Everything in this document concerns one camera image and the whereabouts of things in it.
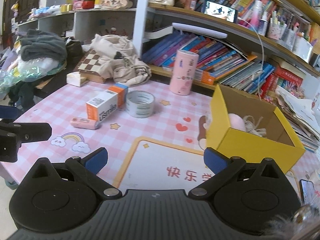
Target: phone screen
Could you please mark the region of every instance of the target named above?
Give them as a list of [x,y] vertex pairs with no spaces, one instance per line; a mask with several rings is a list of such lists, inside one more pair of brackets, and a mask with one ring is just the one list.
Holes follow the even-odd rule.
[[303,203],[311,203],[315,194],[315,187],[311,181],[300,180],[301,196]]
[[237,10],[209,1],[206,2],[204,13],[229,22],[236,22],[237,18]]

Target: dark green folded cloth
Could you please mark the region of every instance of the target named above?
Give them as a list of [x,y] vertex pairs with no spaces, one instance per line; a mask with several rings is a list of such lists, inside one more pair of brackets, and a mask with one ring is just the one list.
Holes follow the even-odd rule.
[[66,44],[55,33],[28,30],[21,40],[21,58],[29,61],[36,58],[53,58],[59,62],[67,58]]

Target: rainbow illustration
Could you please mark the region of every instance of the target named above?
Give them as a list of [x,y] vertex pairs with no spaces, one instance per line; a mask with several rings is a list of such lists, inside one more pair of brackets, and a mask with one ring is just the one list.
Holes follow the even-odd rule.
[[84,138],[81,134],[76,133],[76,132],[68,132],[65,133],[64,135],[61,136],[61,138],[67,140],[67,139],[73,139],[76,141],[76,143],[78,142],[84,142]]

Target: dark wooden door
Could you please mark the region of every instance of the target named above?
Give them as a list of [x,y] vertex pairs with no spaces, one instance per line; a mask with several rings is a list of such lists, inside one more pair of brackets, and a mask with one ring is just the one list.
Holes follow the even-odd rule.
[[11,34],[11,19],[14,12],[11,10],[12,5],[19,2],[19,15],[16,17],[16,22],[26,20],[29,17],[29,12],[32,8],[38,8],[39,0],[4,0],[3,6],[3,44],[4,48],[12,45]]

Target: heart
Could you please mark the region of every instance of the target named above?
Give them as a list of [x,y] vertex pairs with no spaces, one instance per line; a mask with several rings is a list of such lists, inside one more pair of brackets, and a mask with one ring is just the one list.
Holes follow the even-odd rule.
[[188,130],[188,127],[183,126],[181,123],[177,123],[177,124],[176,124],[176,128],[177,128],[177,130],[178,130],[179,132],[184,132],[184,131]]

